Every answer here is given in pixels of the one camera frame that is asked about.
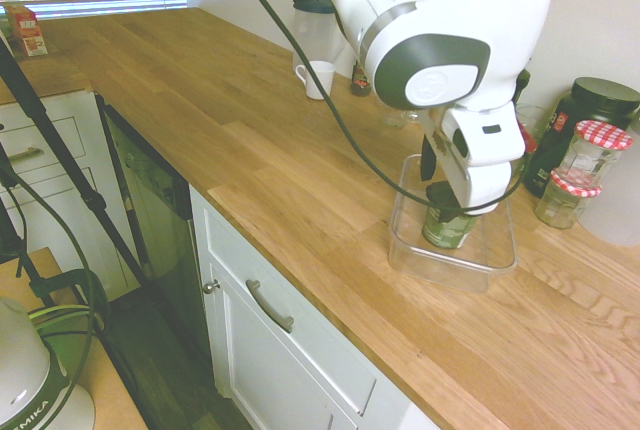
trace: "drawer handle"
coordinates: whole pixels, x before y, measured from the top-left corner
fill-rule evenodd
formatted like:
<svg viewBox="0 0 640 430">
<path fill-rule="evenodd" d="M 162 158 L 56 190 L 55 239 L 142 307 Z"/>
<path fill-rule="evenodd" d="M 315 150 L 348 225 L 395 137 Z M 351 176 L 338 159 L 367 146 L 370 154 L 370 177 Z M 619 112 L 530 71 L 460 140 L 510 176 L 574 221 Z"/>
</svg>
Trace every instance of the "drawer handle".
<svg viewBox="0 0 640 430">
<path fill-rule="evenodd" d="M 26 151 L 22 152 L 22 153 L 16 153 L 15 155 L 11 155 L 9 157 L 9 162 L 10 163 L 18 163 L 21 162 L 23 160 L 28 160 L 30 158 L 34 158 L 37 157 L 39 155 L 42 155 L 44 153 L 44 150 L 41 150 L 37 147 L 29 147 L 27 148 Z"/>
<path fill-rule="evenodd" d="M 284 317 L 275 311 L 271 304 L 267 302 L 258 291 L 260 288 L 260 282 L 258 280 L 247 280 L 245 283 L 247 284 L 247 288 L 249 289 L 251 296 L 256 300 L 256 303 L 264 313 L 266 313 L 271 320 L 276 322 L 276 324 L 285 332 L 291 333 L 293 331 L 293 317 Z"/>
</svg>

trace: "red lid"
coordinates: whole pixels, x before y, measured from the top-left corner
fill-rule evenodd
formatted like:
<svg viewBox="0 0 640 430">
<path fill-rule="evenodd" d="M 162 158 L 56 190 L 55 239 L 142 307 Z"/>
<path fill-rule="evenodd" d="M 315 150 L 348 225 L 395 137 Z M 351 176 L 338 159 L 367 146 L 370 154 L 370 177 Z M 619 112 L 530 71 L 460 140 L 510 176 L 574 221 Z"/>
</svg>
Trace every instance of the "red lid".
<svg viewBox="0 0 640 430">
<path fill-rule="evenodd" d="M 576 125 L 576 133 L 587 142 L 612 150 L 626 150 L 633 139 L 621 128 L 596 120 L 582 120 Z"/>
<path fill-rule="evenodd" d="M 581 187 L 579 185 L 576 185 L 575 183 L 568 182 L 564 180 L 560 175 L 558 175 L 558 172 L 556 172 L 556 170 L 557 170 L 556 168 L 551 170 L 551 179 L 556 185 L 558 185 L 558 187 L 560 187 L 562 190 L 564 190 L 567 193 L 570 193 L 573 196 L 583 197 L 583 198 L 593 198 L 593 197 L 597 197 L 602 191 L 602 187 L 600 186 Z"/>
</svg>

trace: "clear plastic container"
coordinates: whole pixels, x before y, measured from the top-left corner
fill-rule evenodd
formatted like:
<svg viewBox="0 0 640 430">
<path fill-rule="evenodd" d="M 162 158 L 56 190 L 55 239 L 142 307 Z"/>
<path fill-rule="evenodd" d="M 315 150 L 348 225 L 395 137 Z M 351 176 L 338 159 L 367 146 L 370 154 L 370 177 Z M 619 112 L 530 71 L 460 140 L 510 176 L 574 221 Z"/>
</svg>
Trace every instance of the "clear plastic container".
<svg viewBox="0 0 640 430">
<path fill-rule="evenodd" d="M 408 157 L 400 186 L 424 198 L 430 183 L 420 179 L 420 155 Z M 439 248 L 424 238 L 427 210 L 425 205 L 397 195 L 389 223 L 389 263 L 394 269 L 448 287 L 484 293 L 493 278 L 517 266 L 508 200 L 480 216 L 457 249 Z"/>
<path fill-rule="evenodd" d="M 335 8 L 330 0 L 293 0 L 293 36 L 311 60 L 331 62 L 344 47 L 345 39 L 340 33 Z M 293 52 L 293 70 L 302 64 Z"/>
<path fill-rule="evenodd" d="M 551 171 L 549 184 L 538 202 L 535 214 L 553 228 L 573 227 L 587 204 L 597 197 L 602 187 L 584 188 L 564 180 L 556 169 Z"/>
<path fill-rule="evenodd" d="M 578 122 L 556 173 L 583 187 L 597 187 L 620 154 L 633 143 L 624 130 L 595 120 Z"/>
</svg>

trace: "black cable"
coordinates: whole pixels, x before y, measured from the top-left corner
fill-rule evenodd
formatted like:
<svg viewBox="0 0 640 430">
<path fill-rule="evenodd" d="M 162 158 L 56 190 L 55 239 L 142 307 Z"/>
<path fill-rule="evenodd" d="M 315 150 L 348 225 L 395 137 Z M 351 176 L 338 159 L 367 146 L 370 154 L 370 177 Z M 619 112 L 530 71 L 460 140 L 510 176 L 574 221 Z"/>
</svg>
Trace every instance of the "black cable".
<svg viewBox="0 0 640 430">
<path fill-rule="evenodd" d="M 46 333 L 44 335 L 40 335 L 40 338 L 47 339 L 51 337 L 62 337 L 67 335 L 87 335 L 87 334 L 88 332 L 86 330 L 66 330 L 63 332 Z M 123 367 L 122 370 L 124 370 L 128 374 L 129 381 L 133 384 L 134 390 L 138 391 L 139 385 L 138 385 L 138 380 L 136 379 L 135 373 L 133 373 L 133 369 L 131 368 L 131 365 L 129 364 L 129 362 L 127 362 L 127 359 L 124 357 L 124 354 L 117 347 L 117 345 L 115 345 L 111 340 L 109 340 L 109 338 L 107 337 L 107 335 L 105 335 L 104 332 L 96 333 L 92 331 L 91 336 L 100 340 L 100 342 L 102 342 L 103 345 L 106 342 L 106 344 L 109 346 L 109 350 L 117 354 L 119 364 L 122 365 Z"/>
<path fill-rule="evenodd" d="M 24 212 L 22 211 L 22 207 L 18 203 L 18 199 L 13 194 L 11 187 L 5 187 L 7 193 L 13 200 L 13 204 L 16 206 L 16 210 L 18 211 L 18 215 L 20 215 L 20 220 L 22 220 L 22 245 L 21 249 L 18 252 L 18 255 L 22 255 L 23 253 L 27 253 L 27 219 L 24 216 Z M 22 276 L 22 258 L 18 258 L 18 269 L 16 270 L 16 278 L 20 278 Z"/>
<path fill-rule="evenodd" d="M 58 405 L 58 407 L 51 413 L 49 418 L 40 427 L 41 429 L 44 430 L 58 416 L 58 414 L 62 411 L 62 409 L 64 408 L 65 404 L 67 403 L 67 401 L 71 397 L 71 392 L 76 387 L 76 385 L 78 383 L 78 380 L 80 379 L 80 374 L 82 372 L 82 369 L 84 368 L 84 365 L 86 364 L 87 359 L 89 357 L 89 350 L 91 349 L 91 336 L 89 335 L 89 332 L 92 329 L 94 315 L 95 315 L 95 302 L 94 302 L 93 282 L 92 282 L 91 274 L 90 274 L 90 271 L 89 271 L 89 264 L 87 262 L 87 259 L 86 259 L 85 255 L 84 255 L 84 252 L 80 248 L 80 244 L 78 243 L 78 240 L 73 235 L 73 232 L 71 231 L 69 226 L 66 224 L 66 222 L 60 217 L 60 215 L 58 215 L 58 213 L 53 208 L 51 208 L 51 206 L 47 202 L 44 201 L 44 199 L 40 195 L 38 195 L 38 193 L 27 182 L 25 182 L 18 174 L 16 174 L 13 171 L 13 169 L 11 168 L 11 165 L 5 164 L 4 162 L 0 162 L 0 171 L 4 175 L 6 175 L 7 177 L 13 178 L 16 182 L 18 182 L 22 186 L 22 188 L 24 188 L 29 193 L 29 195 L 31 195 L 47 212 L 49 212 L 49 214 L 56 220 L 56 222 L 58 222 L 58 224 L 62 227 L 64 232 L 69 237 L 69 240 L 71 240 L 71 243 L 72 243 L 76 253 L 78 254 L 78 257 L 80 258 L 80 261 L 82 262 L 82 267 L 84 268 L 84 270 L 85 270 L 85 272 L 87 274 L 88 290 L 89 290 L 89 295 L 87 296 L 87 299 L 89 300 L 89 302 L 88 302 L 88 304 L 89 304 L 89 316 L 88 316 L 89 317 L 89 323 L 88 323 L 88 328 L 87 328 L 87 338 L 86 338 L 86 341 L 85 341 L 85 346 L 84 346 L 84 349 L 83 349 L 83 352 L 82 352 L 82 356 L 80 357 L 80 363 L 78 364 L 78 368 L 77 368 L 73 378 L 71 379 L 71 382 L 69 383 L 69 387 L 67 388 L 67 391 L 66 391 L 64 397 L 60 401 L 60 404 Z"/>
<path fill-rule="evenodd" d="M 333 116 L 334 116 L 335 120 L 338 122 L 338 125 L 340 126 L 340 129 L 342 130 L 342 133 L 344 133 L 344 136 L 347 138 L 347 140 L 351 144 L 351 147 L 355 150 L 355 152 L 358 154 L 358 156 L 367 164 L 367 166 L 371 170 L 373 170 L 373 172 L 376 175 L 378 175 L 378 177 L 380 177 L 385 183 L 387 183 L 389 186 L 391 186 L 394 190 L 396 190 L 397 192 L 401 193 L 405 197 L 408 197 L 411 200 L 415 200 L 416 202 L 421 203 L 421 204 L 423 204 L 423 205 L 425 205 L 427 207 L 433 207 L 433 208 L 436 208 L 436 209 L 439 209 L 439 210 L 444 210 L 444 211 L 468 213 L 468 212 L 473 212 L 473 211 L 476 211 L 476 210 L 482 210 L 483 208 L 487 208 L 487 207 L 490 207 L 492 205 L 495 205 L 496 203 L 500 203 L 502 200 L 505 200 L 511 194 L 513 194 L 513 192 L 515 192 L 518 189 L 518 187 L 520 186 L 520 184 L 523 182 L 524 177 L 526 175 L 526 171 L 529 168 L 529 160 L 531 158 L 530 155 L 527 156 L 527 158 L 525 160 L 524 170 L 523 170 L 522 174 L 520 175 L 520 177 L 518 178 L 518 180 L 516 181 L 516 183 L 514 183 L 514 185 L 509 190 L 507 190 L 503 195 L 501 195 L 500 197 L 498 197 L 498 198 L 496 198 L 494 200 L 491 200 L 490 202 L 483 203 L 482 205 L 476 205 L 474 207 L 466 207 L 466 208 L 444 207 L 444 206 L 436 205 L 436 204 L 430 202 L 429 200 L 425 200 L 424 198 L 420 198 L 420 197 L 414 195 L 413 193 L 411 193 L 411 192 L 405 190 L 404 188 L 402 188 L 400 185 L 398 185 L 396 182 L 394 182 L 391 178 L 389 178 L 382 170 L 380 170 L 376 166 L 376 164 L 373 163 L 373 161 L 367 156 L 367 154 L 365 154 L 364 151 L 360 148 L 360 146 L 358 145 L 358 142 L 356 142 L 355 138 L 351 134 L 349 128 L 346 125 L 346 123 L 342 119 L 342 116 L 340 115 L 340 112 L 338 111 L 338 109 L 336 108 L 335 104 L 333 103 L 333 100 L 331 100 L 331 97 L 327 94 L 327 92 L 325 91 L 324 87 L 320 83 L 320 80 L 318 79 L 318 75 L 316 74 L 315 70 L 311 66 L 311 63 L 309 62 L 309 59 L 305 55 L 304 50 L 302 50 L 302 48 L 300 47 L 300 45 L 296 41 L 295 37 L 291 34 L 291 32 L 289 31 L 287 26 L 284 24 L 282 19 L 278 16 L 276 11 L 273 9 L 271 4 L 267 0 L 258 0 L 258 1 L 262 5 L 262 7 L 267 11 L 267 13 L 271 17 L 271 19 L 278 26 L 280 31 L 287 38 L 287 40 L 289 41 L 291 46 L 293 46 L 294 51 L 298 54 L 298 56 L 302 60 L 302 63 L 307 68 L 307 71 L 311 74 L 311 78 L 313 79 L 314 83 L 318 87 L 318 90 L 320 91 L 320 93 L 322 94 L 325 102 L 329 106 L 329 109 L 331 110 L 331 113 L 333 113 Z"/>
</svg>

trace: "cabinet knob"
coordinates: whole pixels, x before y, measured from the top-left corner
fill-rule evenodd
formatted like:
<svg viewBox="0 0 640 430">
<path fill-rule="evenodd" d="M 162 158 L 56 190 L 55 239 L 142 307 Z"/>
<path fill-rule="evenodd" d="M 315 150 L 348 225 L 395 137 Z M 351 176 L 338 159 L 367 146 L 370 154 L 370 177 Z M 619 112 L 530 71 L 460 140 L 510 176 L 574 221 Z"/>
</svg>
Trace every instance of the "cabinet knob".
<svg viewBox="0 0 640 430">
<path fill-rule="evenodd" d="M 213 282 L 205 283 L 202 286 L 202 291 L 207 295 L 211 295 L 216 288 L 220 288 L 220 282 L 214 280 Z"/>
</svg>

